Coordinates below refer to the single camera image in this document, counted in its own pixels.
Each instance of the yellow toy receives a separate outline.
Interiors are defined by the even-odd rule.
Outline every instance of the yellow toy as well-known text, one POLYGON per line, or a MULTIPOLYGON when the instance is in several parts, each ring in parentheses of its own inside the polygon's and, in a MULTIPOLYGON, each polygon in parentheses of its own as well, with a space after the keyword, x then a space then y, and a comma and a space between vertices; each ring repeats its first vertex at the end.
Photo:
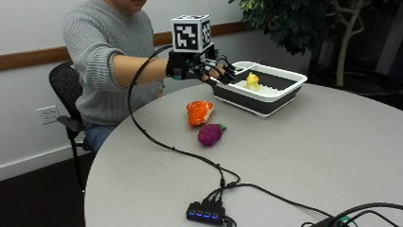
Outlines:
POLYGON ((258 91, 260 89, 259 77, 256 77, 251 72, 248 73, 248 76, 247 76, 246 88, 251 89, 252 91, 258 91))

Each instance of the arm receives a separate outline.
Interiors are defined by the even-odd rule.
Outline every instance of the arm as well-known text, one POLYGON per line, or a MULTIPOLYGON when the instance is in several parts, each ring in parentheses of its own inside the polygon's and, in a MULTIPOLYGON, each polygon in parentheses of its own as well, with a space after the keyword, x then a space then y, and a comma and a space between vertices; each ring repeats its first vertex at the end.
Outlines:
MULTIPOLYGON (((135 58, 125 55, 115 55, 113 57, 113 72, 117 83, 122 87, 130 85, 133 76, 135 75, 142 63, 147 58, 135 58)), ((138 79, 137 84, 143 84, 166 78, 166 59, 154 58, 150 60, 147 66, 144 67, 138 79)))

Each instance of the black electronic device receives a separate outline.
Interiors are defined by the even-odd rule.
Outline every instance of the black electronic device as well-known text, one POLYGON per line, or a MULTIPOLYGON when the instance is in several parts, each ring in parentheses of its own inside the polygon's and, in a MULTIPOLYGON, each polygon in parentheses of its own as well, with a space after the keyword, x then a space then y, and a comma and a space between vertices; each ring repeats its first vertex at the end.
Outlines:
POLYGON ((186 218, 195 222, 223 225, 224 208, 222 206, 192 202, 186 211, 186 218))

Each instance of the wooden wall trim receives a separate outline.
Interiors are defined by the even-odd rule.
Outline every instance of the wooden wall trim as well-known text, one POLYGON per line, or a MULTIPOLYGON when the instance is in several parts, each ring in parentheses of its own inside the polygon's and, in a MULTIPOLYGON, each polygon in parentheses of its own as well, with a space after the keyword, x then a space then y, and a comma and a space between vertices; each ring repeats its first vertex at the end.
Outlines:
MULTIPOLYGON (((247 28, 240 22, 219 24, 211 26, 211 36, 220 36, 246 30, 247 28)), ((168 31, 154 34, 154 45, 170 44, 171 40, 171 32, 168 31)), ((67 61, 69 59, 70 57, 65 46, 11 53, 0 55, 0 70, 14 69, 55 61, 67 61)))

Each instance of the cord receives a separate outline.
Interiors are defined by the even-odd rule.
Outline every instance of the cord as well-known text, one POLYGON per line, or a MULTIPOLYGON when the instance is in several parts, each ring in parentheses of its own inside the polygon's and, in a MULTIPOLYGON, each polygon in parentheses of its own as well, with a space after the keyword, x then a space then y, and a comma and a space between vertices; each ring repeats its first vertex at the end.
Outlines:
POLYGON ((357 211, 365 210, 368 208, 373 208, 373 207, 387 207, 387 208, 392 208, 392 209, 399 209, 403 210, 403 205, 399 204, 393 204, 393 203, 388 203, 388 202, 372 202, 372 203, 367 203, 359 206, 352 207, 351 209, 343 211, 341 213, 339 213, 329 221, 327 224, 327 227, 332 227, 332 225, 335 224, 335 222, 344 216, 349 215, 351 213, 355 213, 357 211))
POLYGON ((315 226, 315 224, 312 222, 304 222, 304 223, 301 223, 300 227, 304 227, 305 225, 315 226))
POLYGON ((240 177, 239 177, 238 174, 235 174, 232 171, 230 171, 230 170, 222 168, 222 167, 219 166, 219 164, 215 164, 215 163, 214 163, 212 161, 210 161, 207 158, 203 158, 202 156, 199 156, 199 155, 196 155, 196 154, 192 154, 192 153, 190 153, 190 152, 184 152, 184 151, 182 151, 182 150, 179 150, 179 149, 175 149, 175 147, 168 147, 167 145, 164 145, 164 144, 162 144, 160 142, 158 142, 158 141, 147 134, 147 132, 146 132, 146 131, 143 130, 143 128, 139 126, 138 122, 135 121, 135 119, 134 119, 134 117, 133 117, 133 114, 131 114, 131 106, 130 106, 130 93, 131 93, 133 85, 137 84, 135 81, 137 81, 137 79, 138 79, 138 77, 139 77, 139 74, 142 73, 142 71, 143 71, 146 65, 148 64, 150 60, 151 60, 151 59, 152 59, 163 50, 166 50, 166 49, 168 49, 168 48, 171 48, 171 46, 170 46, 170 45, 166 45, 166 46, 162 46, 160 48, 158 48, 158 49, 155 50, 155 52, 151 54, 151 56, 147 58, 147 60, 142 63, 142 65, 140 65, 140 67, 138 68, 138 70, 137 70, 137 72, 135 72, 135 75, 134 75, 134 77, 133 77, 133 79, 131 79, 130 87, 129 87, 129 94, 127 94, 127 103, 129 103, 130 119, 131 119, 131 121, 133 121, 133 123, 134 123, 137 129, 139 129, 139 131, 143 133, 143 135, 148 138, 148 140, 150 140, 152 143, 155 143, 155 144, 159 145, 160 147, 163 147, 163 148, 166 148, 166 149, 168 149, 168 150, 171 150, 171 151, 174 151, 174 152, 176 152, 176 153, 180 153, 180 154, 183 154, 183 155, 186 155, 186 156, 190 156, 190 157, 192 157, 192 158, 196 158, 196 159, 202 160, 203 162, 206 162, 208 165, 214 166, 214 167, 218 169, 219 173, 220 173, 220 177, 222 177, 222 178, 220 178, 220 186, 223 186, 223 183, 224 183, 224 174, 223 174, 223 171, 227 172, 228 174, 231 174, 231 175, 236 178, 236 181, 235 181, 235 182, 240 182, 240 177))
POLYGON ((235 220, 228 216, 224 216, 224 222, 226 222, 226 227, 232 227, 232 225, 234 227, 238 226, 235 220))
POLYGON ((373 214, 376 215, 380 219, 383 219, 391 226, 393 227, 400 227, 397 224, 395 224, 389 219, 387 219, 383 215, 380 215, 377 212, 372 211, 372 210, 365 210, 363 212, 360 212, 356 216, 353 216, 347 222, 344 222, 340 227, 345 227, 348 226, 348 224, 360 216, 365 215, 365 214, 373 214))
POLYGON ((254 187, 255 189, 263 191, 264 193, 267 193, 268 195, 271 195, 272 197, 277 198, 279 200, 287 202, 288 204, 293 205, 293 206, 297 206, 297 207, 301 207, 304 209, 308 209, 311 211, 315 211, 320 214, 323 214, 324 216, 328 216, 328 217, 332 217, 329 214, 327 214, 324 211, 320 211, 320 209, 315 208, 315 207, 311 207, 311 206, 307 206, 307 205, 303 205, 295 201, 289 201, 287 199, 284 199, 283 197, 275 195, 271 191, 268 191, 267 189, 264 189, 263 187, 252 184, 252 183, 236 183, 236 184, 231 184, 231 185, 227 185, 222 188, 218 188, 215 189, 208 195, 206 198, 210 198, 212 194, 215 194, 216 192, 219 191, 223 191, 223 190, 227 190, 228 188, 232 188, 232 187, 243 187, 243 186, 250 186, 250 187, 254 187))

